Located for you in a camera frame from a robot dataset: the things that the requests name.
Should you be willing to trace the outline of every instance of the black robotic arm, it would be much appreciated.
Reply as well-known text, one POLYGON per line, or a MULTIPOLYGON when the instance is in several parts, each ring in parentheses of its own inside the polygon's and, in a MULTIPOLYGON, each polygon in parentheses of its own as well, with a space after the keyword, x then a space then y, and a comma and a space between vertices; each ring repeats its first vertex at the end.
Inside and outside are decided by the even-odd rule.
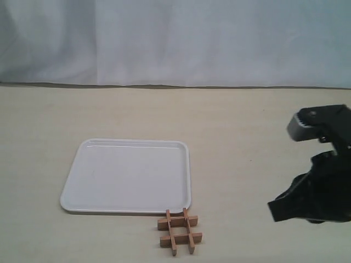
POLYGON ((268 203, 274 221, 351 221, 351 110, 346 105, 303 108, 287 127, 295 141, 331 142, 334 150, 312 157, 312 168, 268 203))

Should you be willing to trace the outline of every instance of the white backdrop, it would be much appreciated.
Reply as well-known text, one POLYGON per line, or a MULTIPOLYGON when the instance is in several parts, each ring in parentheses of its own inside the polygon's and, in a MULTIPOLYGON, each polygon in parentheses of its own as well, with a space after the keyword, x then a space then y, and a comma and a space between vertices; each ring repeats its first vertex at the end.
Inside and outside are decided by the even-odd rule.
POLYGON ((351 87, 350 0, 0 0, 0 81, 351 87))

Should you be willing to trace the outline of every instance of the fabric backdrop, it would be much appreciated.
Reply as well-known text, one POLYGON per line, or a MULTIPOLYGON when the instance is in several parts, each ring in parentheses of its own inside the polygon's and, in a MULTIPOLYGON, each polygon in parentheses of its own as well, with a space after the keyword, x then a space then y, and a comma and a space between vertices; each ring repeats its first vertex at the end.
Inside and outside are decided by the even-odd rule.
POLYGON ((351 87, 350 0, 0 0, 0 81, 351 87))

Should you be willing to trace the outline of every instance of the wooden trivet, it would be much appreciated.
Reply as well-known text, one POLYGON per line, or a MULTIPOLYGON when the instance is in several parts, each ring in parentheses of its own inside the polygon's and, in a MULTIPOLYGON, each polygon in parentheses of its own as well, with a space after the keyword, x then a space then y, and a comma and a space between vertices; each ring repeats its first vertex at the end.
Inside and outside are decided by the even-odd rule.
POLYGON ((166 210, 166 218, 157 221, 158 230, 169 230, 169 236, 160 237, 160 246, 163 248, 172 248, 172 255, 177 254, 177 244, 189 244, 189 252, 192 254, 195 250, 195 244, 202 240, 202 233, 192 233, 191 227, 197 225, 197 216, 188 216, 188 211, 183 208, 182 216, 171 216, 169 210, 166 210), (183 226, 187 234, 174 235, 172 227, 183 226))

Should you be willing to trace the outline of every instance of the wooden grid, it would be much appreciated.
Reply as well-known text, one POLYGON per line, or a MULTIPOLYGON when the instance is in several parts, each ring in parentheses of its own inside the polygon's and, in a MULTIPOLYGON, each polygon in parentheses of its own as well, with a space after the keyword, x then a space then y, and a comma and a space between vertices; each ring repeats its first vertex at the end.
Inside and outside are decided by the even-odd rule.
POLYGON ((182 216, 172 216, 169 210, 166 211, 166 218, 157 221, 158 230, 168 230, 169 236, 160 237, 160 246, 163 248, 172 248, 172 255, 177 254, 177 244, 189 244, 189 252, 192 254, 195 250, 195 244, 202 240, 202 233, 192 233, 191 227, 197 225, 197 216, 188 216, 188 211, 183 208, 182 216), (187 234, 173 234, 173 227, 183 226, 187 234))

